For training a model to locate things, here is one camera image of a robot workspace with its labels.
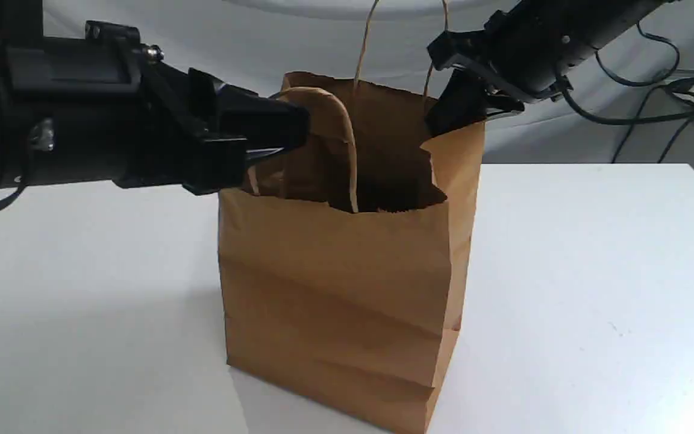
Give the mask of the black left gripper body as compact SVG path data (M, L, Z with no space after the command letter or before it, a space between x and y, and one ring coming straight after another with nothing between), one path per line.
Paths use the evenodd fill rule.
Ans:
M195 107L215 77L162 62L138 28L88 21L83 38L0 23L0 189L112 181L209 195L242 185L245 138Z

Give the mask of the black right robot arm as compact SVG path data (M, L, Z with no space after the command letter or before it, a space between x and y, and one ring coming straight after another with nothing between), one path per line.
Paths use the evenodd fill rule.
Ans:
M559 101L567 73L663 5L661 1L520 1L471 32L443 31L427 47L452 76L425 121L432 136Z

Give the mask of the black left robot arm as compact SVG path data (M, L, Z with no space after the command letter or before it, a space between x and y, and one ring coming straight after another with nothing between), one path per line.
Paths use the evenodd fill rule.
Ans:
M0 212L33 185L239 187L247 170L305 145L308 110L179 71L136 27L88 21L45 36L41 1L0 1Z

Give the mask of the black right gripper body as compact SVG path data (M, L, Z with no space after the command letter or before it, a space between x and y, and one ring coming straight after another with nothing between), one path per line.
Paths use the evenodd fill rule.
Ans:
M590 57L598 1L520 1L482 30L443 31L427 47L438 71L471 72L491 95L520 104L561 98L569 71Z

